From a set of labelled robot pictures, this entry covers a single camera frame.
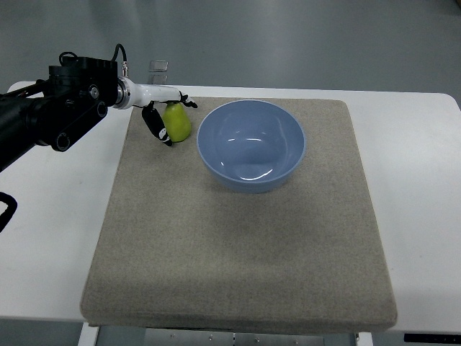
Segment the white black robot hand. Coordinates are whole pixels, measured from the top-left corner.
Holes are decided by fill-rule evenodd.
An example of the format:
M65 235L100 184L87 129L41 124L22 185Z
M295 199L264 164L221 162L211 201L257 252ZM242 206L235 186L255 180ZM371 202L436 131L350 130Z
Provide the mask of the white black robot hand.
M173 141L155 107L156 102L182 103L186 107L197 108L196 102L189 95L181 93L172 86L136 84L126 76L117 79L117 99L112 107L120 110L130 107L140 108L149 131L160 142L171 147Z

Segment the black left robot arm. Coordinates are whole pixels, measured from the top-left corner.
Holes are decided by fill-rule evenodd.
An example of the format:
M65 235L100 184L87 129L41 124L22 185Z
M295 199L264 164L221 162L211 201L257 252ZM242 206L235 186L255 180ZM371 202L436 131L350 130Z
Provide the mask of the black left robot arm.
M34 146L68 150L116 100L116 61L61 53L48 79L1 95L1 168Z

